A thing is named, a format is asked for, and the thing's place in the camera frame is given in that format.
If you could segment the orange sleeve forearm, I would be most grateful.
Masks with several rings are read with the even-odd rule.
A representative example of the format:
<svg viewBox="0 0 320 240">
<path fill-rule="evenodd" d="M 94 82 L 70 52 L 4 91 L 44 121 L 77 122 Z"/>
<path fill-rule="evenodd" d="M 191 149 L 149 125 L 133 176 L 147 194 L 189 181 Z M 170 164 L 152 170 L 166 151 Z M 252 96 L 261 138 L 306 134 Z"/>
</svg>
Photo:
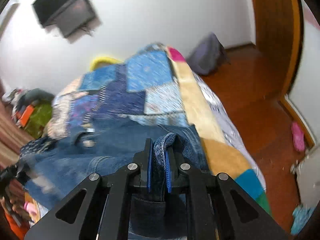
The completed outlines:
<svg viewBox="0 0 320 240">
<path fill-rule="evenodd" d="M 9 215 L 7 212 L 5 212 L 4 214 L 13 233 L 17 236 L 19 240 L 24 240 L 26 233 L 30 229 L 29 223 L 23 222 L 21 226 L 18 226 L 15 220 L 11 217 L 11 215 Z"/>
</svg>

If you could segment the left hand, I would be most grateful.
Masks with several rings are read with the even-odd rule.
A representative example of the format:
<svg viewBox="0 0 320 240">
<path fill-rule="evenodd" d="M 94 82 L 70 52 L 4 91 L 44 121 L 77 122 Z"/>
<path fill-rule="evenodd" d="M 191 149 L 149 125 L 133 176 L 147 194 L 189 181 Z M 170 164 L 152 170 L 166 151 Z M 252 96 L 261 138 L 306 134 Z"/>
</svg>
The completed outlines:
<svg viewBox="0 0 320 240">
<path fill-rule="evenodd" d="M 23 208 L 23 203 L 20 200 L 18 200 L 16 197 L 12 197 L 10 199 L 10 202 L 12 204 L 12 211 L 17 213 L 24 220 L 27 220 L 27 221 L 30 220 L 29 213 L 27 213 L 27 211 L 25 211 L 25 209 Z M 1 206 L 3 207 L 4 212 L 9 215 L 10 212 L 8 211 L 8 209 L 6 207 L 6 201 L 5 201 L 4 197 L 1 197 Z"/>
</svg>

